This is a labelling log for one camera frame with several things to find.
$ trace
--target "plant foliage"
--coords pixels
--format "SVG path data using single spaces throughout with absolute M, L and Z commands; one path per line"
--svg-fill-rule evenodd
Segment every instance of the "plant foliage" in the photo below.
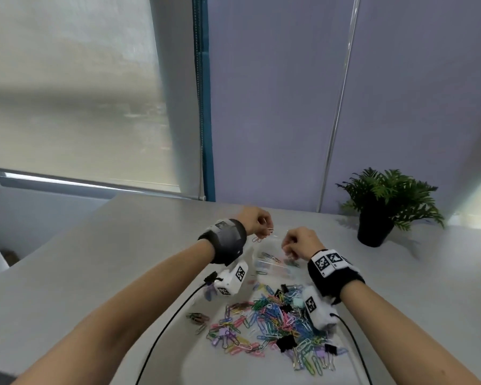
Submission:
M 378 210 L 389 217 L 394 225 L 404 231 L 410 230 L 410 223 L 418 219 L 433 219 L 442 227 L 444 217 L 435 207 L 430 193 L 438 189 L 427 182 L 417 181 L 399 170 L 385 170 L 380 173 L 372 168 L 350 182 L 336 184 L 351 196 L 343 207 L 361 212 L 364 209 Z

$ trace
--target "person's left hand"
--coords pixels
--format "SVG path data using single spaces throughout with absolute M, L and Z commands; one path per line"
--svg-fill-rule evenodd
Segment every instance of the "person's left hand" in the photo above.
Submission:
M 270 213 L 262 208 L 244 207 L 235 218 L 242 223 L 247 235 L 254 233 L 259 239 L 269 236 L 269 229 L 274 228 Z

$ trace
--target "hand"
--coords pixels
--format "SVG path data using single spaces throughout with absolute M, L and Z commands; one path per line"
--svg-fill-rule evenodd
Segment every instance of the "hand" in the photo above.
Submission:
M 235 218 L 242 223 L 248 235 L 255 234 L 259 239 L 269 236 L 269 229 L 274 228 L 270 213 L 258 207 L 244 207 Z
M 294 259 L 302 258 L 308 262 L 316 252 L 325 250 L 326 247 L 321 243 L 313 229 L 299 227 L 289 229 L 285 239 L 283 239 L 282 249 L 288 256 Z

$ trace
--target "window blind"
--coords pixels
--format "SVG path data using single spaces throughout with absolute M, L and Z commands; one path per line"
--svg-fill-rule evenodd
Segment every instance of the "window blind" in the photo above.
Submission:
M 191 0 L 0 0 L 0 170 L 198 197 Z

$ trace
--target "teal strip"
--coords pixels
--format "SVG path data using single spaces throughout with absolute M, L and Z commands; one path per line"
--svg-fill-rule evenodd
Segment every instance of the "teal strip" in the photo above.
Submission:
M 212 121 L 210 109 L 210 60 L 207 0 L 192 0 L 194 17 L 194 64 L 198 89 L 203 187 L 207 201 L 215 201 Z

